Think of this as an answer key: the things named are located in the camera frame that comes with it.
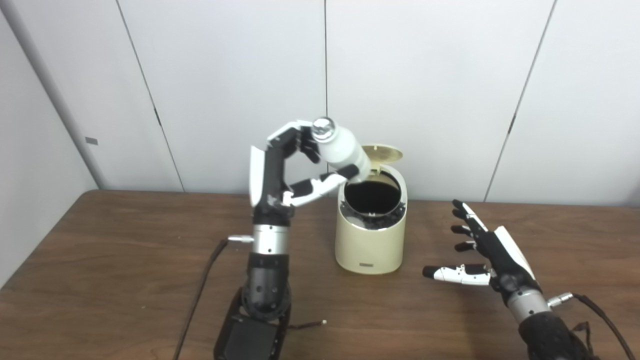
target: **open lid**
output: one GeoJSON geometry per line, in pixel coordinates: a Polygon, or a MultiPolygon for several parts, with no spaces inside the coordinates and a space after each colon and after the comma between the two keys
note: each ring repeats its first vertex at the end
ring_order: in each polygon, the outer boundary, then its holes
{"type": "Polygon", "coordinates": [[[392,163],[402,158],[402,152],[389,145],[363,145],[362,149],[371,160],[371,170],[375,170],[377,173],[380,173],[380,164],[392,163]]]}

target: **robotic hand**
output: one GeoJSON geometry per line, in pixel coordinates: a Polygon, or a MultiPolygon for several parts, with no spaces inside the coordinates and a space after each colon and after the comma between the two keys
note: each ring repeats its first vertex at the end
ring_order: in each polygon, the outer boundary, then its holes
{"type": "Polygon", "coordinates": [[[489,260],[485,264],[425,266],[425,277],[469,285],[490,285],[518,322],[520,336],[532,360],[592,359],[581,340],[551,311],[552,306],[571,298],[563,294],[546,301],[533,271],[504,226],[489,231],[464,202],[453,200],[453,215],[467,225],[451,230],[471,240],[455,245],[458,252],[476,250],[489,260]]]}
{"type": "Polygon", "coordinates": [[[361,182],[371,171],[353,133],[329,118],[290,122],[267,143],[266,151],[251,151],[253,236],[229,237],[253,243],[253,249],[247,282],[238,289],[214,347],[215,360],[278,359],[291,313],[287,242],[294,209],[349,180],[361,182]],[[314,163],[322,158],[337,170],[287,185],[284,162],[296,151],[314,163]]]}

